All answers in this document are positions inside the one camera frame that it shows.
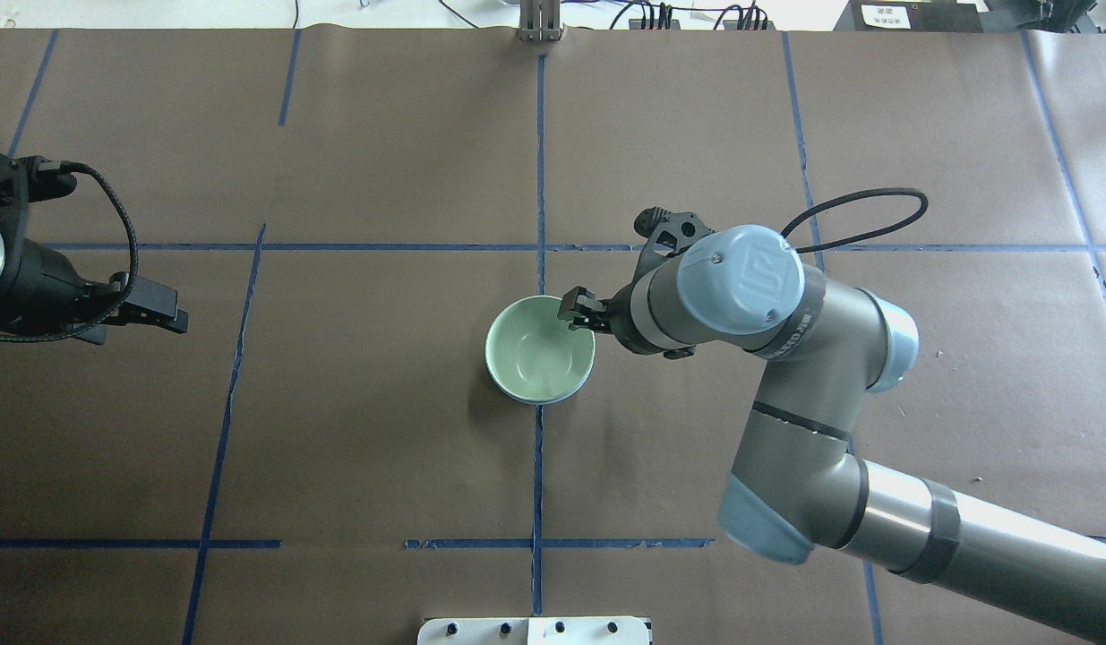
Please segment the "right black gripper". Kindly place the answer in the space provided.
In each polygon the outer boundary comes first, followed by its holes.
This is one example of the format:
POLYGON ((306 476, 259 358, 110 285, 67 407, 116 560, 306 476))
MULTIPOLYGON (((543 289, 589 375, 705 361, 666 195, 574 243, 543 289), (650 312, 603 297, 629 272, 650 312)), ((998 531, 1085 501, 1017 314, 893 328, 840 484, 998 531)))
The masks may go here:
POLYGON ((622 287, 609 298, 598 298, 586 287, 574 287, 561 299, 560 319, 568 322, 570 330, 613 335, 632 354, 654 355, 654 344, 634 323, 632 294, 632 285, 622 287))

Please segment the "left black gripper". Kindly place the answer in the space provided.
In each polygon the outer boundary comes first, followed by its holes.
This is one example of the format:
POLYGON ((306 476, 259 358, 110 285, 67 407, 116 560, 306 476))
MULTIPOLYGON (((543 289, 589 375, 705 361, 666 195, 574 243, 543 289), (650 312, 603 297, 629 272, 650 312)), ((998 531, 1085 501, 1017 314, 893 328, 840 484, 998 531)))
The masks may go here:
MULTIPOLYGON (((114 323, 188 333, 191 315, 177 306, 177 291, 144 277, 118 272, 114 282, 131 293, 114 323)), ((77 331, 115 302, 115 287, 86 280, 65 254, 25 238, 19 261, 0 278, 0 342, 32 343, 40 336, 77 331)))

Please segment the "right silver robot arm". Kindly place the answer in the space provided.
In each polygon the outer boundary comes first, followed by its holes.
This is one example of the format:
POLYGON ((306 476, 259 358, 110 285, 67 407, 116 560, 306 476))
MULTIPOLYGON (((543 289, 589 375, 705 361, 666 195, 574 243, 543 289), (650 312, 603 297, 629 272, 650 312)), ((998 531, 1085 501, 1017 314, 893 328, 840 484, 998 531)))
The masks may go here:
POLYGON ((803 264, 773 229, 695 228, 670 254, 648 248, 614 297, 571 289, 559 318, 634 354, 719 341, 765 360, 719 506, 738 547, 794 566, 834 548, 1106 644, 1105 543, 848 450, 864 397, 912 367, 916 322, 803 264))

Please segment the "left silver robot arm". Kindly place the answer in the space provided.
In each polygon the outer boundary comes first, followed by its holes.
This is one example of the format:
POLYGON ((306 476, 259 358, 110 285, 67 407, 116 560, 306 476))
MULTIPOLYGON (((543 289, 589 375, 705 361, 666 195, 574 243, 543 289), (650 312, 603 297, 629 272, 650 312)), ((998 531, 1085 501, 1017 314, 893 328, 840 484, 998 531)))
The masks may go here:
POLYGON ((0 232, 0 343, 79 340, 102 346, 107 327, 144 325, 175 334, 189 330, 177 291, 136 272, 86 280, 65 254, 21 239, 21 253, 0 232))

